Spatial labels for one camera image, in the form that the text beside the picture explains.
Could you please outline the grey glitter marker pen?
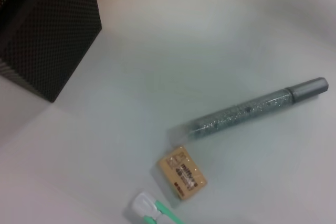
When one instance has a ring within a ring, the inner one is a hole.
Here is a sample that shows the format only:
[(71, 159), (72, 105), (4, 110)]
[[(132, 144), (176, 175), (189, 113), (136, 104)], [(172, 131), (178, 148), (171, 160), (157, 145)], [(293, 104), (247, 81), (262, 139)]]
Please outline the grey glitter marker pen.
[(327, 92), (328, 88), (325, 78), (315, 78), (190, 120), (168, 130), (167, 136), (172, 146), (183, 145), (255, 118), (285, 110)]

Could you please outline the black mesh pen holder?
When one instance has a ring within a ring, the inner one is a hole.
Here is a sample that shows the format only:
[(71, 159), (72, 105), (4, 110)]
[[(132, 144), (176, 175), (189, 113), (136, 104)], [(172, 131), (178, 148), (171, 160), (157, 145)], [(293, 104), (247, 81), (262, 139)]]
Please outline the black mesh pen holder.
[(54, 102), (101, 29), (97, 0), (0, 0), (0, 76)]

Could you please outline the beige eraser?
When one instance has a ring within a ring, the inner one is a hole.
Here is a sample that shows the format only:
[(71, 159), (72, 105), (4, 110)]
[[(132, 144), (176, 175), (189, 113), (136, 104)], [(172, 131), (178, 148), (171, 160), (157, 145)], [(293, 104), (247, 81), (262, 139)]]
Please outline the beige eraser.
[(207, 185), (207, 180), (184, 146), (178, 146), (157, 162), (169, 186), (180, 200), (187, 200)]

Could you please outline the green utility knife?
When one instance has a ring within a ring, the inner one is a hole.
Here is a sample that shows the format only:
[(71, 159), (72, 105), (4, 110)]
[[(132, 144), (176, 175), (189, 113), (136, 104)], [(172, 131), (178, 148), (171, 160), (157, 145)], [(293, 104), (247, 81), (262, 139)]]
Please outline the green utility knife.
[(165, 205), (144, 191), (134, 198), (131, 208), (146, 224), (185, 224)]

